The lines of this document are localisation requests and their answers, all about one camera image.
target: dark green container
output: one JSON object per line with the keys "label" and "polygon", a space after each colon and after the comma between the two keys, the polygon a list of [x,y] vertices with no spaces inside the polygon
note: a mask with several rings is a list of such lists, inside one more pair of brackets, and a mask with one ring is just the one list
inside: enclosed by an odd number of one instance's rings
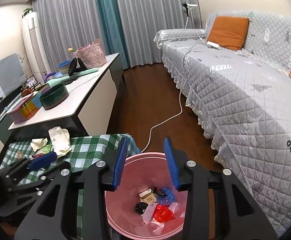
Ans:
{"label": "dark green container", "polygon": [[69,93],[64,85],[60,83],[51,87],[40,96],[40,102],[45,110],[51,109],[68,97]]}

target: pink trash can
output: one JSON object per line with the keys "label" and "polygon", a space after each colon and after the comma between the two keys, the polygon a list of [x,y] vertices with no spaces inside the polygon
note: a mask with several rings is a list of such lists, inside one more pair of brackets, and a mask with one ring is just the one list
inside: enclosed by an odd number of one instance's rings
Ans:
{"label": "pink trash can", "polygon": [[[178,203],[175,218],[162,226],[155,223],[144,224],[141,215],[134,210],[140,202],[139,193],[153,187],[169,188]],[[115,192],[105,192],[109,224],[131,239],[166,239],[182,231],[187,195],[187,191],[178,192],[172,185],[164,153],[134,155],[126,159],[118,189]]]}

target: silver bolt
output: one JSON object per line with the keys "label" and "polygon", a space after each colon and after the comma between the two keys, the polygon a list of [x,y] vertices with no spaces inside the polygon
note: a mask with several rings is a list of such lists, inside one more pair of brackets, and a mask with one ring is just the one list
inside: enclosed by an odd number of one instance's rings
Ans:
{"label": "silver bolt", "polygon": [[194,167],[194,166],[197,165],[197,164],[196,164],[195,161],[187,161],[187,162],[186,162],[186,165],[188,165],[189,167]]}
{"label": "silver bolt", "polygon": [[105,161],[98,161],[98,162],[96,163],[96,166],[97,166],[97,167],[104,167],[104,166],[105,166]]}
{"label": "silver bolt", "polygon": [[69,173],[70,173],[70,171],[68,169],[64,169],[61,171],[62,176],[67,176]]}
{"label": "silver bolt", "polygon": [[232,174],[232,171],[230,169],[224,169],[223,174],[229,176]]}

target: green checkered tablecloth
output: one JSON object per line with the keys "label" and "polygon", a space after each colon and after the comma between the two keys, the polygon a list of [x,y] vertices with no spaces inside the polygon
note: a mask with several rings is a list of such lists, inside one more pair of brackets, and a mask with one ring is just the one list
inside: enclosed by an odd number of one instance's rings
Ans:
{"label": "green checkered tablecloth", "polygon": [[[84,170],[93,163],[103,159],[106,147],[111,150],[116,150],[122,137],[126,138],[128,142],[128,156],[140,153],[140,149],[135,145],[134,139],[129,134],[107,134],[72,138],[70,139],[72,150],[66,156],[60,157],[56,162],[52,163],[48,170],[59,165],[63,161],[67,161],[71,164],[72,172]],[[20,151],[23,154],[23,157],[26,158],[30,158],[31,155],[34,155],[35,152],[32,150],[30,143],[30,141],[11,143],[3,158],[0,169],[15,162],[17,160],[18,151]],[[44,172],[45,171],[43,170],[32,171],[20,181],[20,184],[35,182]],[[79,238],[82,238],[82,206],[83,190],[80,190],[77,213],[77,236]]]}

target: curtain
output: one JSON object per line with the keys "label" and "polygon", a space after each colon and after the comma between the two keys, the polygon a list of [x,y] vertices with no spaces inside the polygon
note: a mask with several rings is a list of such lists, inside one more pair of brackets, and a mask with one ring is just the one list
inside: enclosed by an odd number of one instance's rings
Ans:
{"label": "curtain", "polygon": [[78,49],[103,34],[95,0],[32,0],[51,69],[73,59],[68,48]]}
{"label": "curtain", "polygon": [[120,53],[123,69],[130,67],[117,0],[96,0],[106,50]]}
{"label": "curtain", "polygon": [[[199,4],[198,0],[118,0],[131,66],[162,62],[162,51],[156,48],[153,38],[162,29],[184,28],[183,2]],[[194,23],[201,28],[197,8],[193,10]],[[188,28],[193,28],[191,20]]]}

